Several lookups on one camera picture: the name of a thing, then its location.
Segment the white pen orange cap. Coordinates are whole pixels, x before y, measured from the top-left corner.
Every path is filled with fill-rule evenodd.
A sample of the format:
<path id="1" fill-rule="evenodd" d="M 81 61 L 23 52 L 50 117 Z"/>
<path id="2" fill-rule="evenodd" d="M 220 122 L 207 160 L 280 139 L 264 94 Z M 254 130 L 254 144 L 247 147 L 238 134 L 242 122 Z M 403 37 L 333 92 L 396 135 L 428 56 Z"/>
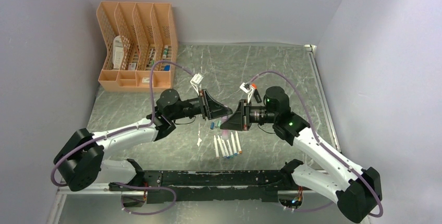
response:
<path id="1" fill-rule="evenodd" d="M 238 153 L 242 154 L 242 148 L 241 148 L 241 144 L 240 144 L 239 134 L 237 131 L 235 131 L 235 139 L 236 139 L 236 143 L 237 143 Z"/>

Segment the white pen green cap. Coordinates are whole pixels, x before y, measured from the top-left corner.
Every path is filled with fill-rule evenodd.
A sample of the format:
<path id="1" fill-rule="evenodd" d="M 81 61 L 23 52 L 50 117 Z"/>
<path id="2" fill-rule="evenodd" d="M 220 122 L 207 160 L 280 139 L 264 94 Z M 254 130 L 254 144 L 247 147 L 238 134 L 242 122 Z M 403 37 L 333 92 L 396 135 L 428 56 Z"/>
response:
<path id="1" fill-rule="evenodd" d="M 222 145 L 223 145 L 226 157 L 227 157 L 227 159 L 229 159 L 230 158 L 230 152 L 229 152 L 229 150 L 227 148 L 226 142 L 225 142 L 225 140 L 223 138 L 221 138 L 221 142 L 222 142 Z"/>

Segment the black orange highlighter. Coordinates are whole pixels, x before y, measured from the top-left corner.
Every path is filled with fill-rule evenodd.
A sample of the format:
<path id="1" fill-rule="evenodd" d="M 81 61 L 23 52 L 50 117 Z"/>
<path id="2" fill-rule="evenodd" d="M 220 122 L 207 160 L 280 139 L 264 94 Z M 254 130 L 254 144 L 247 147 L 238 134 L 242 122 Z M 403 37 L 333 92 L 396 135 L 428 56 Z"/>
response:
<path id="1" fill-rule="evenodd" d="M 257 86 L 254 84 L 254 83 L 252 83 L 252 88 L 253 88 L 253 97 L 254 97 L 254 99 L 256 100 L 256 102 L 258 103 L 258 104 L 260 104 L 261 102 L 262 102 L 262 98 L 261 98 L 261 96 L 260 96 L 260 94 L 259 94 L 259 91 L 258 91 L 258 89 L 257 89 Z"/>

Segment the purple pink highlighter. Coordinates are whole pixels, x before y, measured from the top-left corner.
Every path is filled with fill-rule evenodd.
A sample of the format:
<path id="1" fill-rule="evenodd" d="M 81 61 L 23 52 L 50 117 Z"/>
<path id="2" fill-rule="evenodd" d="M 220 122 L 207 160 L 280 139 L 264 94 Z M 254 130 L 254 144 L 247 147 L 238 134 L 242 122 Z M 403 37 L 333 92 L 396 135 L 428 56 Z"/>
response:
<path id="1" fill-rule="evenodd" d="M 229 131 L 228 130 L 222 130 L 222 138 L 224 140 L 228 139 Z"/>

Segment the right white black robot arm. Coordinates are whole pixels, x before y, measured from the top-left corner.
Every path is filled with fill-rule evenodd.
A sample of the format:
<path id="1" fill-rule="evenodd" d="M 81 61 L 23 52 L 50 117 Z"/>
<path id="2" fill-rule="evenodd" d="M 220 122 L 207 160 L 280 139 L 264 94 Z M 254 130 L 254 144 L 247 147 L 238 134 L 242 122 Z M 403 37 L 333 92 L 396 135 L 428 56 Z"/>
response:
<path id="1" fill-rule="evenodd" d="M 239 101 L 236 111 L 221 124 L 221 129 L 248 131 L 255 123 L 270 124 L 280 139 L 310 156 L 323 172 L 312 169 L 300 160 L 293 160 L 282 169 L 282 185 L 289 190 L 302 186 L 328 198 L 350 221 L 360 223 L 382 200 L 379 172 L 364 169 L 328 144 L 312 125 L 291 111 L 288 95 L 279 86 L 269 87 L 263 105 L 253 106 L 251 98 L 257 95 L 254 85 L 243 83 L 240 89 L 247 98 Z"/>

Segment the white pen grey cap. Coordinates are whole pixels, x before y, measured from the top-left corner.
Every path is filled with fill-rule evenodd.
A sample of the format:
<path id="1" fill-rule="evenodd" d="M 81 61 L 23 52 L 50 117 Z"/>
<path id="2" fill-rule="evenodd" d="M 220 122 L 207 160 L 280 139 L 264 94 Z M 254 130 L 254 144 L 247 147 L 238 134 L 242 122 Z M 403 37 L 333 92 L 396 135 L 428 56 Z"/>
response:
<path id="1" fill-rule="evenodd" d="M 225 149 L 224 149 L 224 146 L 223 146 L 222 140 L 221 140 L 221 138 L 220 138 L 219 135 L 217 136 L 217 141 L 218 141 L 219 148 L 220 148 L 220 150 L 221 150 L 222 156 L 223 156 L 224 158 L 227 158 L 227 155 L 226 155 L 226 153 L 225 153 Z"/>

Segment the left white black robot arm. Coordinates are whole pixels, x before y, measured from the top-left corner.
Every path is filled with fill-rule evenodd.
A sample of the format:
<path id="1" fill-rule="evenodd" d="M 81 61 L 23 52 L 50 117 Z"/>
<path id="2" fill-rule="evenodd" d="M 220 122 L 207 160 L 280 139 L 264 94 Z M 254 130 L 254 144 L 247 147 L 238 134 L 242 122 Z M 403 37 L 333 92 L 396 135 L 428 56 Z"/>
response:
<path id="1" fill-rule="evenodd" d="M 132 159 L 110 160 L 119 150 L 167 137 L 183 118 L 217 119 L 232 114 L 232 109 L 215 100 L 207 90 L 196 98 L 182 100 L 174 89 L 161 93 L 153 112 L 141 120 L 108 131 L 77 130 L 54 158 L 51 181 L 59 187 L 81 191 L 93 183 L 124 183 L 136 191 L 144 184 L 141 167 Z"/>

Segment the white pen blue cap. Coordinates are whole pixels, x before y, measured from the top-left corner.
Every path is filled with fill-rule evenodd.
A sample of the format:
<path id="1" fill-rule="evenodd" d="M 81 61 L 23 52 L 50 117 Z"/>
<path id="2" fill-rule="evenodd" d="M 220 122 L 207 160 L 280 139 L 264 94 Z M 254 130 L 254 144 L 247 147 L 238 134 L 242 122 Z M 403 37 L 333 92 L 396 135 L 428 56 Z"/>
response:
<path id="1" fill-rule="evenodd" d="M 231 143 L 232 143 L 232 147 L 233 147 L 233 152 L 234 152 L 234 155 L 236 156 L 236 155 L 238 155 L 238 150 L 237 150 L 237 147 L 236 147 L 236 140 L 235 140 L 234 133 L 231 132 L 230 136 L 231 136 Z"/>

